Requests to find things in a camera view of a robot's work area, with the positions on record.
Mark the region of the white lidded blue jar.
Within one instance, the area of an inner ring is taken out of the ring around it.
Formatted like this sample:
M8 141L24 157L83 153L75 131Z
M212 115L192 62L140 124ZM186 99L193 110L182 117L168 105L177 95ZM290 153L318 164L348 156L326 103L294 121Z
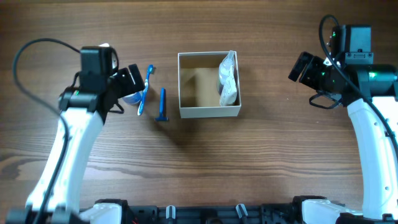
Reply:
M143 91L127 95L123 97L123 101L129 105L136 105L141 102Z

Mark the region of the blue white toothbrush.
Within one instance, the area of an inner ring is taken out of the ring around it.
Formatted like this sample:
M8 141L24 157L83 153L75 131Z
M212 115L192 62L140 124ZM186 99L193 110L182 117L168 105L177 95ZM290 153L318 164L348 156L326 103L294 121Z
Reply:
M145 79L145 82L144 82L145 88L144 88L144 90L142 92L141 102L140 102L140 105L139 105L138 111L137 111L137 115L138 116L141 116L143 114L143 112L144 112L146 95L147 95L147 92L149 90L149 78L150 78L150 75L153 73L153 71L154 71L154 66L153 65L149 65L148 68L147 68L146 79Z

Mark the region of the clear pump spray bottle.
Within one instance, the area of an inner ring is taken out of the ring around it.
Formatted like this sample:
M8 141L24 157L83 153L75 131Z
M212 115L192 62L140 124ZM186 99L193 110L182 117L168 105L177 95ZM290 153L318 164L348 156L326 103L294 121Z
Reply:
M230 50L227 56L222 60L218 70L218 93L221 95L224 86L232 80L231 86L236 86L234 79L234 51Z

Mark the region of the white squeeze tube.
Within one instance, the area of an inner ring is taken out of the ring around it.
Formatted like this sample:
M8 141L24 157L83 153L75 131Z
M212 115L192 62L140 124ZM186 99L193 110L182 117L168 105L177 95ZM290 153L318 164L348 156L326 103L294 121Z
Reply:
M236 101L237 88L236 86L231 86L231 84L232 80L229 80L223 88L222 94L220 95L221 106L230 106L233 105Z

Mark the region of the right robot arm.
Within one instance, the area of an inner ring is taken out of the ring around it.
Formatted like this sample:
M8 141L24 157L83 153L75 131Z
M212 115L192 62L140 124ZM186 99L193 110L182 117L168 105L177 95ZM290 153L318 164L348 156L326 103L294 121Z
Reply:
M332 29L326 59L302 52L289 79L348 110L358 142L363 206L355 211L326 199L302 202L304 223L397 223L397 69L375 64L371 28Z

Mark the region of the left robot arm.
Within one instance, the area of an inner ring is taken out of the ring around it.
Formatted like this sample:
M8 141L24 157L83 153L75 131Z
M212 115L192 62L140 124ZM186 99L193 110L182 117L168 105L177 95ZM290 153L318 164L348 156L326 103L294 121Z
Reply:
M57 134L44 171L25 208L10 210L6 223L129 223L125 200L101 200L80 210L80 190L92 147L119 99L139 93L144 82L135 64L119 67L109 45L78 50L81 69L60 95Z

